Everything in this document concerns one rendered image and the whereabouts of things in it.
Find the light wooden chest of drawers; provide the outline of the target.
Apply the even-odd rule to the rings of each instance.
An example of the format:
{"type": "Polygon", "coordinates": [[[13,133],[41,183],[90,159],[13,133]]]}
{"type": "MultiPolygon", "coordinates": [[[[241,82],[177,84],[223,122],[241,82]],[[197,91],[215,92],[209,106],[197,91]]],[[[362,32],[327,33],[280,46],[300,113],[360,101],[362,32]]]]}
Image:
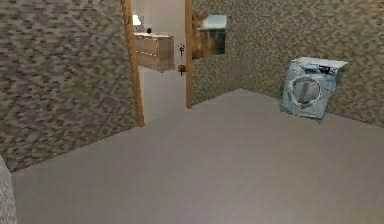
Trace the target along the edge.
{"type": "Polygon", "coordinates": [[[147,33],[135,34],[137,64],[158,72],[174,70],[174,37],[147,33]]]}

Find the wooden room door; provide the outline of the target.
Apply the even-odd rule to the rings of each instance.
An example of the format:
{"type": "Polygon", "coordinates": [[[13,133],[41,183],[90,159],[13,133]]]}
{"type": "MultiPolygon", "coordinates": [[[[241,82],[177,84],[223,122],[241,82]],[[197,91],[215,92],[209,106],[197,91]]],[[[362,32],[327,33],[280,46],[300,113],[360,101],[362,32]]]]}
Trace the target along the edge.
{"type": "Polygon", "coordinates": [[[193,66],[192,66],[192,0],[185,0],[185,35],[186,35],[186,108],[193,103],[193,66]]]}

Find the white washing machine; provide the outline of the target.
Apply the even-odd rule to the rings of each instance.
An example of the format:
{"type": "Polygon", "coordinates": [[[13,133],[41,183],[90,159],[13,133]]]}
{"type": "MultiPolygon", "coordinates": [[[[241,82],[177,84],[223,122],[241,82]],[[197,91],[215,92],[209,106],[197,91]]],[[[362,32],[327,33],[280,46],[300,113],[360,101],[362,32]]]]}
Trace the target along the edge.
{"type": "Polygon", "coordinates": [[[338,71],[346,65],[346,61],[313,57],[292,59],[286,73],[280,110],[321,122],[337,88],[338,71]]]}

